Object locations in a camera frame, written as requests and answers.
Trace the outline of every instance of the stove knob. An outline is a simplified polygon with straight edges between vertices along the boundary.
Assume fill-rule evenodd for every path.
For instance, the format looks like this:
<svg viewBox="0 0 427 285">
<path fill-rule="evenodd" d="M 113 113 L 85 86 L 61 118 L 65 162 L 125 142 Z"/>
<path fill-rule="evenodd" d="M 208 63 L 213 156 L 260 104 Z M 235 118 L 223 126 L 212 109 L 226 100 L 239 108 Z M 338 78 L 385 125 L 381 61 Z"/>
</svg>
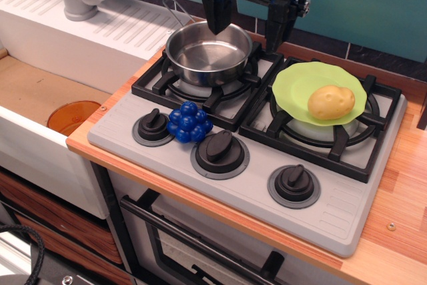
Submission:
<svg viewBox="0 0 427 285">
<path fill-rule="evenodd" d="M 281 197 L 291 202 L 307 200 L 314 191 L 313 178 L 303 165 L 282 170 L 276 177 L 274 187 Z"/>
<path fill-rule="evenodd" d="M 161 140 L 169 135 L 167 122 L 169 119 L 158 108 L 145 116 L 138 123 L 138 134 L 148 141 Z"/>
<path fill-rule="evenodd" d="M 231 131 L 223 130 L 201 141 L 195 158 L 200 167 L 208 172 L 223 174 L 238 168 L 244 161 L 245 153 Z"/>
</svg>

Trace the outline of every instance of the pan handle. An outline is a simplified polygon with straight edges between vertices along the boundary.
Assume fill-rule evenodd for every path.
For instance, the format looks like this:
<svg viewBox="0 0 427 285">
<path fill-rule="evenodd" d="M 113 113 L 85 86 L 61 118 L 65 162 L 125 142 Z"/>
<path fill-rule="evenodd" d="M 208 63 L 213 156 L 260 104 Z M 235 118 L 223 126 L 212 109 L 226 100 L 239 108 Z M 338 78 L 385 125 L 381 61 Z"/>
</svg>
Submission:
<svg viewBox="0 0 427 285">
<path fill-rule="evenodd" d="M 184 27 L 183 23 L 179 20 L 179 18 L 177 17 L 177 15 L 172 11 L 172 9 L 170 9 L 170 7 L 167 5 L 168 0 L 163 0 L 163 6 L 166 7 L 167 10 L 169 10 L 169 12 L 175 17 L 175 19 L 177 20 L 178 23 L 181 24 L 182 27 Z M 193 19 L 193 17 L 181 6 L 180 3 L 177 2 L 177 0 L 170 0 L 173 1 L 176 5 L 178 5 L 179 8 L 181 8 L 181 10 L 187 14 L 187 16 L 195 23 L 195 20 Z"/>
</svg>

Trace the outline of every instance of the blue grapes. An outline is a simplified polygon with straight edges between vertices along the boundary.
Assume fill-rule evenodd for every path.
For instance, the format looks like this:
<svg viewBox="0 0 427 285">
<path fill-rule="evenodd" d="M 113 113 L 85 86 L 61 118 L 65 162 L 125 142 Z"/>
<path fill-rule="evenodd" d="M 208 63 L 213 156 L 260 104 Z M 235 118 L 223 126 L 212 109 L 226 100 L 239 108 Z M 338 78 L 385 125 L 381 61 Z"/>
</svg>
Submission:
<svg viewBox="0 0 427 285">
<path fill-rule="evenodd" d="M 202 141 L 213 127 L 207 113 L 198 109 L 192 101 L 186 101 L 181 108 L 174 109 L 169 119 L 167 130 L 181 143 Z"/>
</svg>

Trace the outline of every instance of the oven handle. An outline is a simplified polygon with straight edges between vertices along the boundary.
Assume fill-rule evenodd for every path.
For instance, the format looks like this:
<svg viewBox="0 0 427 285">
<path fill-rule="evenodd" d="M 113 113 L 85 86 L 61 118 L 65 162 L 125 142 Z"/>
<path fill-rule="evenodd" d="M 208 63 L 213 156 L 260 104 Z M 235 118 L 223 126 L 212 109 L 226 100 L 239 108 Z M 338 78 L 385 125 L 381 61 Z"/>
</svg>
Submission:
<svg viewBox="0 0 427 285">
<path fill-rule="evenodd" d="M 258 274 L 253 268 L 237 261 L 225 252 L 214 248 L 201 238 L 153 212 L 151 210 L 151 205 L 158 196 L 159 193 L 151 189 L 148 189 L 138 201 L 134 201 L 126 195 L 120 200 L 120 207 L 131 212 L 155 228 L 169 234 L 180 242 L 183 242 L 185 245 L 195 248 L 214 260 L 221 262 L 224 266 L 238 272 L 242 276 L 254 281 L 256 284 L 279 285 L 279 283 L 274 281 L 274 278 L 285 260 L 281 254 L 272 251 L 262 267 L 260 274 Z"/>
</svg>

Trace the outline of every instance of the stainless steel pan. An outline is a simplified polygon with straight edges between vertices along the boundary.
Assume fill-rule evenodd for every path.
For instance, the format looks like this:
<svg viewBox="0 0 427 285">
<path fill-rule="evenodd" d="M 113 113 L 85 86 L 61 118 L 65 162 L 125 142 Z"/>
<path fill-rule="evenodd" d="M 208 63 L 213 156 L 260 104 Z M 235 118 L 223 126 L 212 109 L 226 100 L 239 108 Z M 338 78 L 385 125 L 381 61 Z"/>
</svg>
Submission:
<svg viewBox="0 0 427 285">
<path fill-rule="evenodd" d="M 163 4 L 181 23 L 166 1 L 163 0 Z M 232 82 L 244 73 L 252 40 L 242 28 L 231 24 L 214 35 L 206 21 L 182 26 L 166 43 L 167 56 L 180 79 L 196 86 L 216 87 Z"/>
</svg>

